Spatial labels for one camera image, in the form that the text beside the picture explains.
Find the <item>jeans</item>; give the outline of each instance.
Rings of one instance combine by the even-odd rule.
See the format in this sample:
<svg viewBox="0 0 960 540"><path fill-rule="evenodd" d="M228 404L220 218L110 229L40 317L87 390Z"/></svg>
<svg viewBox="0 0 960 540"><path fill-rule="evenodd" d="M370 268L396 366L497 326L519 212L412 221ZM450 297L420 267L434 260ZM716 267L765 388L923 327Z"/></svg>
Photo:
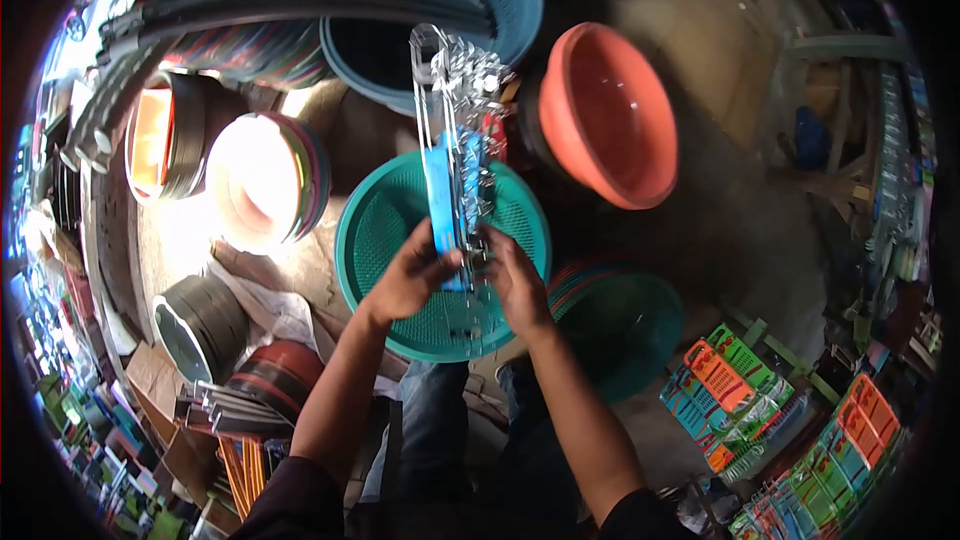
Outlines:
<svg viewBox="0 0 960 540"><path fill-rule="evenodd" d="M529 359L504 365L499 383L507 395L510 432L489 480L474 494L467 477L465 362L415 360L400 379L403 445L393 496L417 503L475 501L528 519L574 526L580 492L560 448ZM366 476L361 502L379 500L387 434Z"/></svg>

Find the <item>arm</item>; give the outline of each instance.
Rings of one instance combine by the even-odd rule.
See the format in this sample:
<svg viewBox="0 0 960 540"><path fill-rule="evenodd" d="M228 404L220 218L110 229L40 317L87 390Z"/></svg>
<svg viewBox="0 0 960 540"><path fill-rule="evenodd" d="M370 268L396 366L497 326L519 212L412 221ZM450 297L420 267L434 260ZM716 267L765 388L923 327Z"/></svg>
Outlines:
<svg viewBox="0 0 960 540"><path fill-rule="evenodd" d="M416 226L346 324L296 421L292 457L317 463L347 486L391 324L422 309L461 261L458 251L437 258L429 219Z"/></svg>
<svg viewBox="0 0 960 540"><path fill-rule="evenodd" d="M509 235L489 226L484 233L495 255L490 280L510 329L527 344L559 446L600 527L621 499L644 486L637 452L557 329L530 259Z"/></svg>

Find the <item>red plastic bowl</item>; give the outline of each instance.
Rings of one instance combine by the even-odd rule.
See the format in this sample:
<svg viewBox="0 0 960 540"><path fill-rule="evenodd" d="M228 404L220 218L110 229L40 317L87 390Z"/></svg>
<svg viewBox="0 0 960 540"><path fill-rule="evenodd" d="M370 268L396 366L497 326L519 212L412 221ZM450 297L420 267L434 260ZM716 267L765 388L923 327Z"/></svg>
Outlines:
<svg viewBox="0 0 960 540"><path fill-rule="evenodd" d="M547 145L583 186L651 209L677 183L677 128L664 85L629 40L581 23L550 52L538 111Z"/></svg>

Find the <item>teal colander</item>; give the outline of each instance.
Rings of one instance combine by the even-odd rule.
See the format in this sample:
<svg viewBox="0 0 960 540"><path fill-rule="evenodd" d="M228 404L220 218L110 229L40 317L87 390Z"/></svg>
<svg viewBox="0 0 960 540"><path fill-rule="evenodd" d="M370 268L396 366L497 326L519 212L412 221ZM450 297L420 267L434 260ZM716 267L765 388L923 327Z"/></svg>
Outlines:
<svg viewBox="0 0 960 540"><path fill-rule="evenodd" d="M680 343L680 297L625 263L564 271L547 295L559 330L606 402L630 398L657 378Z"/></svg>
<svg viewBox="0 0 960 540"><path fill-rule="evenodd" d="M530 187L502 162L490 164L493 210L484 221L512 236L530 257L536 272L549 276L550 232L540 203ZM346 304L357 304L378 282L414 227L428 214L424 166L419 151L400 155L378 167L346 199L337 224L337 279ZM387 348L411 359L456 363L477 359L510 342L497 295L486 298L483 334L467 341L451 333L450 320L462 310L463 294L434 292L427 305L404 321L396 321Z"/></svg>

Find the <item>forearm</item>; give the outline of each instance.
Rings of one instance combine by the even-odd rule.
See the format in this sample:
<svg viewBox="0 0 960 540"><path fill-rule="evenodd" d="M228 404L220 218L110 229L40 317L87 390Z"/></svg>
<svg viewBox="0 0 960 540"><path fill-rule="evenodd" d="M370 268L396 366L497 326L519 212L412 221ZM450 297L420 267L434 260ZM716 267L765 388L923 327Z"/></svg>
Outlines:
<svg viewBox="0 0 960 540"><path fill-rule="evenodd" d="M296 421L290 454L318 463L341 487L354 465L389 330L361 302Z"/></svg>
<svg viewBox="0 0 960 540"><path fill-rule="evenodd" d="M633 442L559 330L525 340L559 445L600 526L620 499L644 486Z"/></svg>

